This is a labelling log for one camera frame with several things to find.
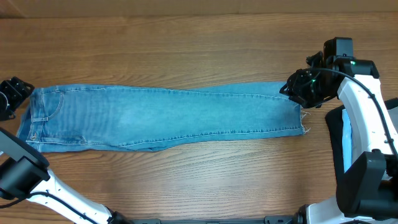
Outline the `blue denim jeans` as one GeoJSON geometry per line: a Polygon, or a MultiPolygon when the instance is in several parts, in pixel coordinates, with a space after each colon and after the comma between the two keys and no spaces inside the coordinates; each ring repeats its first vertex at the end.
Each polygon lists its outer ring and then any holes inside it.
{"type": "Polygon", "coordinates": [[[17,136],[39,152],[162,151],[181,144],[298,136],[300,105],[281,82],[191,90],[117,85],[38,88],[17,136]]]}

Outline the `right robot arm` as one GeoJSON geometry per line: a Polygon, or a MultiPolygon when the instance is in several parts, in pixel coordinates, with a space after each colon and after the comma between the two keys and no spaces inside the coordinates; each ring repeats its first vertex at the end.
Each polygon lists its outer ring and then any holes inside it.
{"type": "Polygon", "coordinates": [[[335,37],[307,57],[280,93],[303,108],[343,102],[351,125],[351,158],[328,200],[304,205],[291,223],[397,222],[397,131],[372,60],[354,57],[353,40],[335,37]]]}

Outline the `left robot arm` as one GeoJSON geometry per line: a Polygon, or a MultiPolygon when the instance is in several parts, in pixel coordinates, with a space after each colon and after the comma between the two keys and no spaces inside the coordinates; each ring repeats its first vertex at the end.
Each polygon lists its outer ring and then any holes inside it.
{"type": "Polygon", "coordinates": [[[45,152],[64,152],[67,147],[85,150],[98,146],[88,135],[94,129],[87,109],[96,111],[106,85],[56,85],[34,88],[17,77],[1,83],[1,120],[15,118],[15,111],[29,100],[16,135],[1,130],[1,198],[15,205],[23,200],[48,207],[73,223],[130,223],[130,219],[79,194],[50,169],[45,152]],[[88,102],[96,98],[98,103],[88,102]]]}

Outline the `black folded garment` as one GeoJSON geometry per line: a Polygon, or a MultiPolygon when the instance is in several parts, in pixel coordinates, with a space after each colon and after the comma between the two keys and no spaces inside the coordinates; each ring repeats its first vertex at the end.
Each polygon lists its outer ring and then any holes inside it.
{"type": "Polygon", "coordinates": [[[336,183],[339,185],[343,181],[343,152],[342,152],[342,110],[345,107],[339,106],[329,111],[325,116],[325,121],[330,133],[330,141],[333,151],[333,162],[335,168],[336,183]]]}

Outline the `light blue folded garment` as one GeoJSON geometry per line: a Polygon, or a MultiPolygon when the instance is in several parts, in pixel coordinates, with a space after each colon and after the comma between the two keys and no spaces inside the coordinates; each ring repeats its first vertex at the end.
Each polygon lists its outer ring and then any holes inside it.
{"type": "Polygon", "coordinates": [[[343,168],[346,172],[352,165],[352,127],[346,109],[342,110],[342,121],[343,168]]]}

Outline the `grey folded garment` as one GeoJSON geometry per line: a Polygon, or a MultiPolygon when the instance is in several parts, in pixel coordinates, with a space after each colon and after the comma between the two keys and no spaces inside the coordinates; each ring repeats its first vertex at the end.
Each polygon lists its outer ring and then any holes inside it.
{"type": "Polygon", "coordinates": [[[397,128],[398,125],[398,107],[392,108],[388,110],[390,119],[393,125],[397,128]]]}

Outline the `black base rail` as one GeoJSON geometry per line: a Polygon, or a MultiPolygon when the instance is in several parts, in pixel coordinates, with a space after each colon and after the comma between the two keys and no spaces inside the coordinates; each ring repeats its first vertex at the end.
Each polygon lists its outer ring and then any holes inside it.
{"type": "Polygon", "coordinates": [[[232,219],[207,219],[207,220],[160,220],[135,219],[133,224],[293,224],[294,217],[290,215],[273,215],[264,218],[232,218],[232,219]]]}

